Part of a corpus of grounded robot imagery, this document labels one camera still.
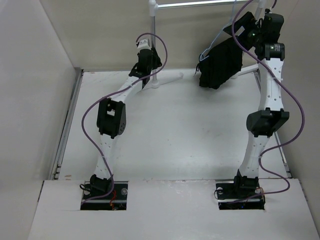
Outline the white metal clothes rack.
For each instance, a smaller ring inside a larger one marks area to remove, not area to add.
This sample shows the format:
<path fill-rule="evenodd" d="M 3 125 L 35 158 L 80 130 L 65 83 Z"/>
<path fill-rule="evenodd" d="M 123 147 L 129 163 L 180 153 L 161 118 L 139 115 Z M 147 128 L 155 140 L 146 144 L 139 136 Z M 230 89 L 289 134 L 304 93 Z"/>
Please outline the white metal clothes rack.
<path fill-rule="evenodd" d="M 232 11 L 230 16 L 230 21 L 235 18 L 235 5 L 236 4 L 246 4 L 247 0 L 205 0 L 205 1 L 194 1 L 194 2 L 181 2 L 181 3 L 166 3 L 166 4 L 158 4 L 155 0 L 150 0 L 148 2 L 149 5 L 149 15 L 151 17 L 151 32 L 141 34 L 136 42 L 148 38 L 150 40 L 151 47 L 156 47 L 156 13 L 157 10 L 160 9 L 173 9 L 173 8 L 188 8 L 188 7 L 205 7 L 205 6 L 221 6 L 221 5 L 230 5 L 232 4 Z M 159 86 L 168 84 L 170 82 L 174 82 L 180 80 L 184 77 L 183 73 L 179 74 L 179 77 L 167 80 L 159 81 L 157 79 L 157 73 L 160 71 L 154 69 L 151 71 L 149 76 L 149 82 L 144 84 L 143 89 L 157 89 Z"/>

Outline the black trousers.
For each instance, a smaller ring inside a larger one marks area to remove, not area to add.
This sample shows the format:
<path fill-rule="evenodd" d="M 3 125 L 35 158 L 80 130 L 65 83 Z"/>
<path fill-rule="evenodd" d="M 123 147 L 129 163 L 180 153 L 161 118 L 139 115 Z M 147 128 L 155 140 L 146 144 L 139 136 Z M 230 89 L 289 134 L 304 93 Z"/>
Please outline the black trousers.
<path fill-rule="evenodd" d="M 200 72 L 199 86 L 217 90 L 237 74 L 243 66 L 243 51 L 230 37 L 214 46 L 196 66 Z"/>

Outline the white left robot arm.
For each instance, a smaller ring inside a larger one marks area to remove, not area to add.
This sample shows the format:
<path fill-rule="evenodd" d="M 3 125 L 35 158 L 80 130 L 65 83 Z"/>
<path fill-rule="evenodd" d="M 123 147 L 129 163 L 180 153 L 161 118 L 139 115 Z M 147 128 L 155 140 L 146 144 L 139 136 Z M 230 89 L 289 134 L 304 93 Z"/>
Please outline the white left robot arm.
<path fill-rule="evenodd" d="M 84 191 L 89 192 L 83 199 L 84 203 L 90 200 L 105 200 L 112 195 L 115 187 L 111 164 L 112 151 L 126 128 L 126 102 L 143 90 L 150 80 L 151 72 L 162 66 L 155 47 L 139 47 L 137 56 L 138 62 L 133 66 L 120 89 L 93 103 L 81 120 L 83 133 L 100 154 L 89 183 L 81 185 Z M 95 105 L 98 105 L 96 126 L 100 134 L 100 144 L 97 144 L 84 129 L 85 117 Z"/>

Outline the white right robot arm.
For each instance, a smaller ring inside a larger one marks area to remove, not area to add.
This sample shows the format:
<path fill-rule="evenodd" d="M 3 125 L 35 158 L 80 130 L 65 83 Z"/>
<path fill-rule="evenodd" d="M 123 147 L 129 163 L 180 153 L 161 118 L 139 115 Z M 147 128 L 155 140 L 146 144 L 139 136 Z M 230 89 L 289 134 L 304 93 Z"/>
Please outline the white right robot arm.
<path fill-rule="evenodd" d="M 259 186 L 259 157 L 270 137 L 289 119 L 284 110 L 281 86 L 282 67 L 285 59 L 285 45 L 279 43 L 284 17 L 276 13 L 266 13 L 256 20 L 251 12 L 246 12 L 239 20 L 224 28 L 231 35 L 240 28 L 237 37 L 245 50 L 254 48 L 260 72 L 260 102 L 256 112 L 247 116 L 248 143 L 244 159 L 233 184 L 223 184 L 227 199 L 245 199 L 256 195 Z"/>

